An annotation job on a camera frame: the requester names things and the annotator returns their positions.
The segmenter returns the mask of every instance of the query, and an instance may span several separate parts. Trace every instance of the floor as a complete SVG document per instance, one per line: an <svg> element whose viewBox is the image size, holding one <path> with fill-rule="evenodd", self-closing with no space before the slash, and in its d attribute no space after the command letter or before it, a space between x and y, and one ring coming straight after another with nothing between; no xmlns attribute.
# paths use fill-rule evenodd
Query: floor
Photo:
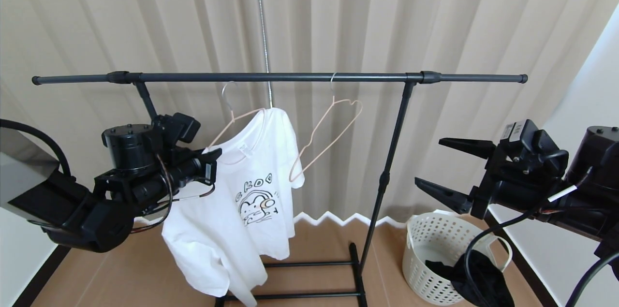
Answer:
<svg viewBox="0 0 619 307"><path fill-rule="evenodd" d="M472 219L486 228L484 222ZM348 243L357 243L359 254L367 226L354 220L338 226L330 220L319 226L305 221L296 224L296 237L290 240L290 261L347 260ZM405 230L381 225L374 232L363 280L370 307L424 307L424 302L409 288L402 276ZM493 248L498 262L507 254L500 245ZM269 279L256 293L315 292L353 290L349 266L294 267L269 269ZM517 307L540 307L513 263L505 279ZM119 248L106 254L71 250L39 294L34 307L119 307L119 306L205 306L214 298L190 287L177 269L172 255L161 238L161 230L132 235ZM357 306L356 298L315 298L300 300L259 301L261 307ZM228 302L226 306L241 306ZM472 306L462 301L455 307Z"/></svg>

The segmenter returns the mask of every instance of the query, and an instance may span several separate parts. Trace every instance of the clothes rack base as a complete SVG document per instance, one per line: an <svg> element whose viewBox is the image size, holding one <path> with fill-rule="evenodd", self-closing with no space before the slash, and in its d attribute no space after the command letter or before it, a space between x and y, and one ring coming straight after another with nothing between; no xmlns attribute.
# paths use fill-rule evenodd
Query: clothes rack base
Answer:
<svg viewBox="0 0 619 307"><path fill-rule="evenodd" d="M35 85L43 84L74 84L84 82L111 82L113 84L133 84L141 96L151 118L156 116L155 107L146 89L145 82L404 82L404 91L398 117L391 137L389 152L385 167L378 182L378 194L374 202L374 210L369 222L368 234L363 246L362 258L359 261L356 245L350 243L350 261L318 261L308 263L267 263L267 268L283 269L286 267L332 266L350 265L354 277L354 291L348 292L316 292L316 293L282 293L259 294L256 300L279 300L292 298L319 298L356 296L360 307L367 307L365 289L363 288L362 272L369 253L369 246L376 228L376 221L383 203L383 196L389 184L391 164L396 154L398 139L404 125L409 100L416 84L435 84L436 82L518 82L524 84L528 80L526 75L455 75L438 72L418 73L131 73L111 72L105 75L76 75L76 76L34 76ZM237 300L236 297L225 295L215 300L215 307L223 307L226 301Z"/></svg>

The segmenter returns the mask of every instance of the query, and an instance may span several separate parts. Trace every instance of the laundry basket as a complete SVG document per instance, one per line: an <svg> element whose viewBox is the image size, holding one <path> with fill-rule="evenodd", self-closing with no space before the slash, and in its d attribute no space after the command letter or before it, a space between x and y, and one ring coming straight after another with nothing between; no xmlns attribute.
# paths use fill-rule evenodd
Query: laundry basket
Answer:
<svg viewBox="0 0 619 307"><path fill-rule="evenodd" d="M411 289L425 301L438 306L448 306L463 300L451 281L435 274L425 265L425 261L455 265L469 243L482 230L468 221L440 213L426 213L410 219L407 230L402 272ZM503 272L512 256L511 247L505 239L488 234L478 241L474 249L497 265L490 250L491 243L497 239L508 248L508 259L499 267Z"/></svg>

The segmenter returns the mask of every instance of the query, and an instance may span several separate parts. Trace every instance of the robotic arm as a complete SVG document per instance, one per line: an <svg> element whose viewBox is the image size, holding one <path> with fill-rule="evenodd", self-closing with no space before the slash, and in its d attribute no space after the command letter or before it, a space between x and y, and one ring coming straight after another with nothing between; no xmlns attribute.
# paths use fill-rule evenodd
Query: robotic arm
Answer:
<svg viewBox="0 0 619 307"><path fill-rule="evenodd" d="M135 217L169 210L173 195L188 182L214 188L221 149L202 154L176 146L179 140L190 143L200 127L187 115L156 115L151 124L106 129L102 140L114 168L95 178L93 192L75 181L64 154L47 135L18 122L0 123L0 206L39 225L60 245L109 251L137 232ZM60 161L22 132L42 139ZM166 195L170 199L161 202Z"/></svg>
<svg viewBox="0 0 619 307"><path fill-rule="evenodd" d="M498 146L453 138L439 144L487 160L482 182L468 195L415 179L458 214L484 219L490 204L526 212L542 202L533 218L599 241L595 256L606 258L619 249L619 127L589 127L564 179L567 151L531 120L506 126ZM619 278L619 261L611 266Z"/></svg>

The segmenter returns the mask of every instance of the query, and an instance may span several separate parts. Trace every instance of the curtain fold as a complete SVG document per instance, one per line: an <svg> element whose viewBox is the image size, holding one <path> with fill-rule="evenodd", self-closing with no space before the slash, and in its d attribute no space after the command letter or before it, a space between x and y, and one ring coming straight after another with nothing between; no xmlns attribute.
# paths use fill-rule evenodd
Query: curtain fold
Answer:
<svg viewBox="0 0 619 307"><path fill-rule="evenodd" d="M80 182L111 168L99 135L148 122L134 88L35 87L31 76L133 72L263 72L257 0L1 0L2 117L42 129L66 151ZM541 126L589 55L619 0L263 0L272 72L527 73L518 84L418 85L404 123L381 216L403 220L442 207L416 176L470 190L482 160L438 145L442 137L497 140L524 118ZM230 120L223 84L149 84L159 113L202 123L192 147ZM304 146L331 103L327 83L273 83ZM296 212L371 214L402 84L333 84L363 114L306 172ZM268 106L264 83L229 87L235 113ZM342 105L314 136L309 162L356 114ZM225 138L240 131L237 122Z"/></svg>

